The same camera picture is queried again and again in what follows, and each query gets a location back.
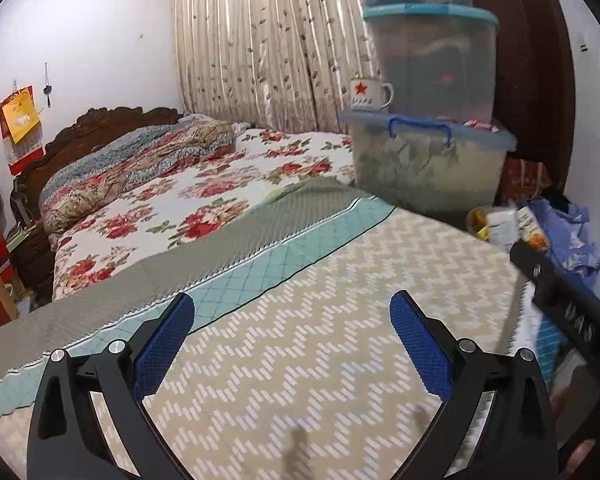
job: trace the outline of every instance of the curtain fold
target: curtain fold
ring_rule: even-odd
[[[380,75],[362,0],[174,0],[174,10],[190,111],[337,132],[349,80]]]

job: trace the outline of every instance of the storage box lid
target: storage box lid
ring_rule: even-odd
[[[344,110],[340,112],[339,117],[340,122],[343,124],[361,123],[372,126],[369,130],[369,134],[372,135],[380,134],[382,130],[390,134],[389,130],[400,128],[400,126],[410,126],[421,130],[423,134],[442,135],[450,139],[467,139],[492,150],[513,152],[518,144],[516,137],[501,127],[499,127],[499,131],[492,133],[447,121],[434,121],[421,117],[362,110]]]
[[[460,18],[469,18],[472,20],[482,20],[493,23],[500,27],[500,22],[495,14],[485,9],[476,7],[467,7],[456,4],[391,4],[369,7],[365,9],[362,17],[365,20],[373,18],[384,18],[386,16],[458,16]]]

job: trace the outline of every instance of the nightstand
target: nightstand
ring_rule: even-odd
[[[42,303],[51,301],[54,286],[56,254],[42,224],[37,224],[13,251],[11,263],[27,288],[31,288]]]

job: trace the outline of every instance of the yellow envelope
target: yellow envelope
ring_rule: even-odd
[[[7,121],[13,142],[20,142],[29,131],[40,122],[38,112],[34,108],[29,92],[22,90],[14,95],[2,107],[4,119]]]

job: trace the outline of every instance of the carved headboard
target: carved headboard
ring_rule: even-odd
[[[45,156],[32,161],[22,170],[14,180],[11,197],[23,200],[33,217],[39,219],[40,192],[56,171],[136,128],[175,124],[180,117],[178,111],[173,108],[154,108],[146,113],[142,113],[142,108],[91,108],[78,117],[73,126],[62,130],[45,146]],[[13,200],[11,209],[16,218],[21,217]]]

